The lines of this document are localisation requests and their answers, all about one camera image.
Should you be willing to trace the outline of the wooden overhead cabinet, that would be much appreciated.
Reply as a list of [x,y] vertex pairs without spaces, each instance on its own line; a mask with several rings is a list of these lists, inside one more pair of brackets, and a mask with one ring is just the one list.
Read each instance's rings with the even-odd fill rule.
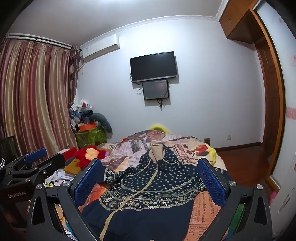
[[219,20],[227,39],[253,44],[260,35],[258,22],[251,12],[257,1],[230,0]]

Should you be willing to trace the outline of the yellow pillow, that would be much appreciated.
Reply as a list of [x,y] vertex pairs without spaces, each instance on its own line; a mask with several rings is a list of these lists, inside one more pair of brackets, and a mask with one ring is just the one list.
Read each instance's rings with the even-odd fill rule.
[[161,124],[154,124],[150,127],[151,130],[155,130],[155,131],[160,131],[160,132],[163,132],[163,133],[170,133],[169,130],[161,125]]

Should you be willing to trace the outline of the orange box on pile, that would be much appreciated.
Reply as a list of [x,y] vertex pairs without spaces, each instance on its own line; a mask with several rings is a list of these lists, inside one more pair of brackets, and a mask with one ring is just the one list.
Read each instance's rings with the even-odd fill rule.
[[83,124],[79,126],[79,132],[93,130],[94,128],[97,128],[97,125],[95,123]]

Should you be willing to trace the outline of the printed newspaper pattern bedspread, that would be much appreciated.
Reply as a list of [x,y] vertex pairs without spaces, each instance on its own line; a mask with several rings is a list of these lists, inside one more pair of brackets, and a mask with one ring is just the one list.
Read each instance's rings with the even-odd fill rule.
[[97,160],[75,201],[97,240],[200,240],[220,211],[197,168],[203,158],[228,176],[192,137],[152,142],[123,168]]

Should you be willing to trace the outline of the white wall air conditioner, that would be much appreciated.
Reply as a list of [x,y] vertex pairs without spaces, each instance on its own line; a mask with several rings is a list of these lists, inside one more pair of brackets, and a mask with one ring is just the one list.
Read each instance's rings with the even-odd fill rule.
[[98,57],[120,49],[118,35],[94,40],[81,46],[83,63],[92,61]]

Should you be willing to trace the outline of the navy patterned hooded garment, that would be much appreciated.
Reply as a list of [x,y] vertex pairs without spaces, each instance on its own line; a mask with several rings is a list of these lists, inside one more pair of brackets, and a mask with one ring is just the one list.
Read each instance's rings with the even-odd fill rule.
[[100,240],[183,240],[195,198],[206,190],[197,166],[163,144],[151,146],[135,167],[100,166],[97,182],[109,187],[82,216]]

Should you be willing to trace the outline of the clutter pile of clothes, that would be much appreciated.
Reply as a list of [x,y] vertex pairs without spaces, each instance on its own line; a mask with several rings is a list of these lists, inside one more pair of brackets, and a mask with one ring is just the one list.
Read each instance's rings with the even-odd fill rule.
[[80,126],[90,124],[90,117],[93,115],[92,106],[84,99],[78,104],[73,104],[69,111],[70,126],[73,132],[78,132]]

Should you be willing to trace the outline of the striped red gold curtain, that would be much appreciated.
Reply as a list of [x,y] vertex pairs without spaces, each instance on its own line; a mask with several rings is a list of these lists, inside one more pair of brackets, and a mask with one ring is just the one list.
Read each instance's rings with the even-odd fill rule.
[[45,148],[52,156],[77,145],[70,108],[80,53],[37,41],[1,44],[1,136],[15,137],[21,154]]

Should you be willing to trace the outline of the green patterned storage box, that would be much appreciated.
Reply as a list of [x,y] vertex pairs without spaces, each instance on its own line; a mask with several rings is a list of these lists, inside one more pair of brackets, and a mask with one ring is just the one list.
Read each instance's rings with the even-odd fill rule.
[[105,143],[107,140],[105,130],[102,128],[94,128],[88,131],[77,132],[75,136],[79,148],[98,146],[99,144]]

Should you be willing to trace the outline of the brown wooden door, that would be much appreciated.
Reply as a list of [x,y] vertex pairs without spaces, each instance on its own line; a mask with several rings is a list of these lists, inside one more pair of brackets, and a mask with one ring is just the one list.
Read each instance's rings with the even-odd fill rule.
[[263,149],[271,157],[266,177],[269,177],[278,161],[283,131],[285,90],[280,61],[271,40],[265,37],[255,43],[262,69],[265,92],[265,124]]

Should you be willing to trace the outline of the large black wall television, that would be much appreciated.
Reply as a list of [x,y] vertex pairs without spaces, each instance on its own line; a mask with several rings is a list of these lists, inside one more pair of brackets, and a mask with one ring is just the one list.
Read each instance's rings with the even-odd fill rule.
[[130,75],[132,82],[176,78],[175,54],[170,51],[131,58]]

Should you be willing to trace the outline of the brown wooden board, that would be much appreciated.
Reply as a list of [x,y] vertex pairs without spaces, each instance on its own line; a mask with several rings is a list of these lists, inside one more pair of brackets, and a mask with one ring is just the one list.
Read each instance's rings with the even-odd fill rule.
[[77,175],[81,171],[81,168],[79,167],[79,162],[80,160],[75,158],[63,170],[66,173]]

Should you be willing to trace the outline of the red plush toy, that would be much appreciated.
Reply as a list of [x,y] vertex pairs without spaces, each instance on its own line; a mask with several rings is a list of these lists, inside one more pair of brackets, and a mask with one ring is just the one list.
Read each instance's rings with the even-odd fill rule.
[[78,166],[83,169],[87,167],[93,159],[103,160],[109,155],[109,152],[99,149],[96,146],[88,146],[81,149],[70,148],[69,150],[63,152],[62,155],[64,156],[65,160],[69,160],[72,157],[78,159]]

